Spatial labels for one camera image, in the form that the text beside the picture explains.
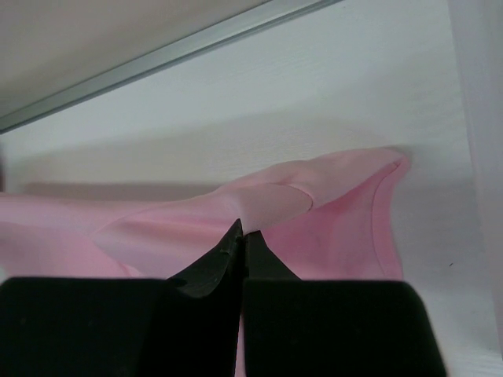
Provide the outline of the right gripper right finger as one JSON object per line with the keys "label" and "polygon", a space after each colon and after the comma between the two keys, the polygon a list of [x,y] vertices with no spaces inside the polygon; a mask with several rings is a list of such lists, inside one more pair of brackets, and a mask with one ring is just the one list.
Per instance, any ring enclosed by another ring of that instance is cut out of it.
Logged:
{"label": "right gripper right finger", "polygon": [[249,376],[444,376],[424,303],[407,283],[301,280],[260,232],[245,239]]}

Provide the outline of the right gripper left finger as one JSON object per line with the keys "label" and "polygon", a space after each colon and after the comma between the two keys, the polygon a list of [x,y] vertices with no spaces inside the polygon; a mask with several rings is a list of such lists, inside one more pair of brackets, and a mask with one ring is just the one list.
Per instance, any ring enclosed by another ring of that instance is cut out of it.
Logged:
{"label": "right gripper left finger", "polygon": [[244,234],[173,277],[16,277],[1,287],[4,376],[231,376]]}

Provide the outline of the pink t shirt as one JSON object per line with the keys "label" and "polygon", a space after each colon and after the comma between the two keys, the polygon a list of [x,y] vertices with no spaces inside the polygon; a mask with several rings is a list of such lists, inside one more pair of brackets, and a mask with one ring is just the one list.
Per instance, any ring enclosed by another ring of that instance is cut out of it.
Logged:
{"label": "pink t shirt", "polygon": [[235,372],[244,363],[245,239],[260,232],[301,280],[402,279],[390,207],[408,159],[387,148],[281,163],[202,196],[168,202],[1,195],[7,279],[173,277],[239,221],[244,234]]}

